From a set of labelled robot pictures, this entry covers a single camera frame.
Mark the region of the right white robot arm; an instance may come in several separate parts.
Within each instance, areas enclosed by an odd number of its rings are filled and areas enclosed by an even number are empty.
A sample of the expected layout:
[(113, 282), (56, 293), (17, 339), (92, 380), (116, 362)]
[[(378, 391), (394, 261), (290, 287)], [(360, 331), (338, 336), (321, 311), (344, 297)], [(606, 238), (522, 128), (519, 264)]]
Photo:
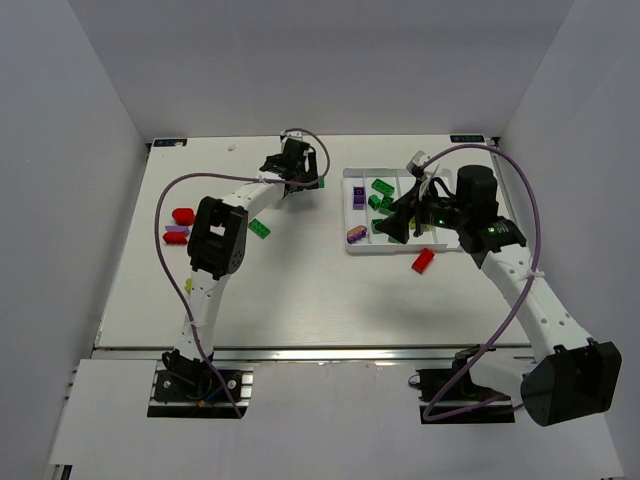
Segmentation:
[(405, 244), (426, 226), (455, 231), (462, 249), (501, 292), (524, 330), (534, 359), (525, 362), (493, 343), (459, 352), (447, 389), (490, 389), (523, 405), (549, 426), (609, 410), (622, 364), (618, 348), (598, 342), (564, 307), (537, 269), (518, 227), (499, 215), (493, 171), (465, 166), (449, 192), (440, 178), (418, 180), (390, 208), (377, 230)]

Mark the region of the green long lego plate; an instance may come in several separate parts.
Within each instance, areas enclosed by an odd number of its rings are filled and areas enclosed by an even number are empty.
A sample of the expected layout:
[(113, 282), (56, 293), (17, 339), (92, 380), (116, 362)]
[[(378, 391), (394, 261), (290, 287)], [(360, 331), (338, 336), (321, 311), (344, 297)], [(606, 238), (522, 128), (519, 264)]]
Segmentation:
[(375, 179), (372, 184), (371, 184), (371, 188), (379, 193), (381, 193), (384, 196), (392, 196), (395, 192), (395, 187), (392, 186), (391, 184), (377, 178)]

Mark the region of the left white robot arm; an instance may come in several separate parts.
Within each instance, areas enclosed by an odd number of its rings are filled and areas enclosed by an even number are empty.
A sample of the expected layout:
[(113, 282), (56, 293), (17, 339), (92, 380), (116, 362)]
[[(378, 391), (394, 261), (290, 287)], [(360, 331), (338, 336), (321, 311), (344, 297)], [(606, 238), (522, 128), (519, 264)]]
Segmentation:
[(288, 194), (315, 189), (315, 149), (301, 131), (281, 135), (281, 151), (268, 156), (250, 182), (221, 199), (203, 198), (187, 245), (191, 291), (181, 336), (163, 364), (176, 376), (194, 383), (209, 370), (215, 323), (224, 289), (245, 258), (249, 222)]

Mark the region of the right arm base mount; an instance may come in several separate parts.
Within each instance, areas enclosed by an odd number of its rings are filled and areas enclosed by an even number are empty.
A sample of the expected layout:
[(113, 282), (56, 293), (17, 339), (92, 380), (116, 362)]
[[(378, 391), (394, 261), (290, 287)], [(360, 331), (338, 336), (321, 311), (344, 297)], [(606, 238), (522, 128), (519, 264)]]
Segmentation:
[(507, 424), (515, 422), (515, 413), (523, 409), (514, 405), (511, 398), (489, 387), (478, 386), (470, 373), (452, 386), (430, 410), (425, 420), (424, 411), (436, 394), (480, 349), (479, 345), (462, 350), (453, 357), (448, 368), (424, 368), (417, 370), (407, 380), (408, 386), (419, 392), (422, 402), (420, 421), (422, 424)]

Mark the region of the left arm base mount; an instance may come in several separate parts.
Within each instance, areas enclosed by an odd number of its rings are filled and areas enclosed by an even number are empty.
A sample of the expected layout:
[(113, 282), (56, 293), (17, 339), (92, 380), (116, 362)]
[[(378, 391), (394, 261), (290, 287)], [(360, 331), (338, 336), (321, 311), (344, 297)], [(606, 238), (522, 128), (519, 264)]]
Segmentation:
[(199, 360), (177, 350), (165, 352), (156, 370), (147, 408), (148, 418), (240, 419), (248, 408), (249, 372), (221, 369), (216, 375)]

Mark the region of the green square lego brick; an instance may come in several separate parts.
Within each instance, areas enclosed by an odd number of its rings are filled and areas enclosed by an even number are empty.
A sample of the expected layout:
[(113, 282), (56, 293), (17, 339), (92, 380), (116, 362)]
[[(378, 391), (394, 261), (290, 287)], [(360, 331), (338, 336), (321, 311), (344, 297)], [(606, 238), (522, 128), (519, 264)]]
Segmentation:
[(381, 199), (377, 195), (371, 195), (368, 198), (368, 205), (372, 209), (377, 210), (381, 205)]

